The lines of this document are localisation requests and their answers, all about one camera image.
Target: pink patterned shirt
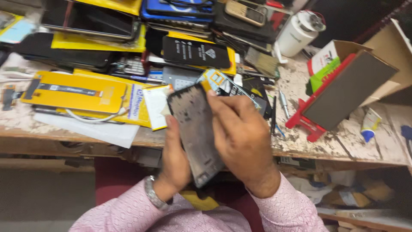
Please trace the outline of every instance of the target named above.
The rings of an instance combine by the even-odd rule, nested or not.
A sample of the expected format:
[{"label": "pink patterned shirt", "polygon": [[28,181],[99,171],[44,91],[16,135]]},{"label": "pink patterned shirt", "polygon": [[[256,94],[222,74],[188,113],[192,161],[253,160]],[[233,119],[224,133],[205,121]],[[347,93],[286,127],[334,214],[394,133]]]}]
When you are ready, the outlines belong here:
[{"label": "pink patterned shirt", "polygon": [[[322,231],[322,220],[315,206],[281,175],[278,191],[269,198],[252,196],[260,210],[263,228],[272,231]],[[197,211],[180,194],[166,211],[157,209],[146,197],[144,180],[118,198],[109,200],[83,214],[70,232],[249,232],[243,215],[226,206],[210,211]]]}]

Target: shirt sleeve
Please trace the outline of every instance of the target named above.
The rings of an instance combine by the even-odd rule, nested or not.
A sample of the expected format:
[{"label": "shirt sleeve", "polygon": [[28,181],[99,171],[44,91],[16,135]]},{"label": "shirt sleeve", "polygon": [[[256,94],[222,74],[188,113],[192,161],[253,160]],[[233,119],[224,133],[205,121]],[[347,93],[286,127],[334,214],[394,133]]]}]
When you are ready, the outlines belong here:
[{"label": "shirt sleeve", "polygon": [[133,231],[143,232],[165,212],[157,209],[146,196],[141,180],[118,198],[109,200],[84,213],[70,232]]},{"label": "shirt sleeve", "polygon": [[303,193],[295,190],[281,174],[278,191],[269,198],[252,198],[259,207],[263,228],[272,231],[325,231],[315,205]]}]

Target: silver wristwatch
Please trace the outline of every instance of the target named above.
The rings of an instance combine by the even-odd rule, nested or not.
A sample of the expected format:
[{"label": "silver wristwatch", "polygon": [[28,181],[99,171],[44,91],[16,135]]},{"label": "silver wristwatch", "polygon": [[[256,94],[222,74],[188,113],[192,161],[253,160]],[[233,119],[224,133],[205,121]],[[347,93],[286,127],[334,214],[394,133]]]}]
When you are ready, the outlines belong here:
[{"label": "silver wristwatch", "polygon": [[150,202],[156,208],[158,208],[159,210],[166,210],[169,207],[169,205],[166,202],[160,200],[157,197],[155,191],[153,190],[153,181],[154,180],[155,180],[155,177],[152,176],[152,175],[145,178],[145,192],[146,192],[146,195],[149,198]]}]

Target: hand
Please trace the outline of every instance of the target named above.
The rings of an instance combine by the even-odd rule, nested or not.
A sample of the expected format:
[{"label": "hand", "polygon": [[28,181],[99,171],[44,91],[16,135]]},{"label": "hand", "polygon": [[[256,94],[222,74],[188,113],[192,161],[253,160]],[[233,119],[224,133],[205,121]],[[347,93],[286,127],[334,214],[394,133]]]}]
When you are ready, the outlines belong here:
[{"label": "hand", "polygon": [[269,127],[247,96],[208,92],[215,146],[231,172],[258,198],[273,196],[280,184]]},{"label": "hand", "polygon": [[153,190],[162,201],[168,201],[190,182],[190,167],[183,150],[176,118],[166,116],[166,141],[163,148],[163,170],[153,183]]}]

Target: glue tube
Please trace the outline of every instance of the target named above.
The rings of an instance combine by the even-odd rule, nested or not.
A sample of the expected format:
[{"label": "glue tube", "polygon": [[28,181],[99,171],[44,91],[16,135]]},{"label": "glue tube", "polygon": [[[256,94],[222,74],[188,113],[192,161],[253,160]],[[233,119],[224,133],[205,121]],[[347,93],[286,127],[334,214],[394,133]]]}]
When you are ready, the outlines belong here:
[{"label": "glue tube", "polygon": [[371,108],[369,108],[366,112],[366,115],[363,118],[362,128],[360,130],[360,133],[366,142],[369,142],[369,140],[375,136],[375,130],[381,119],[382,117]]}]

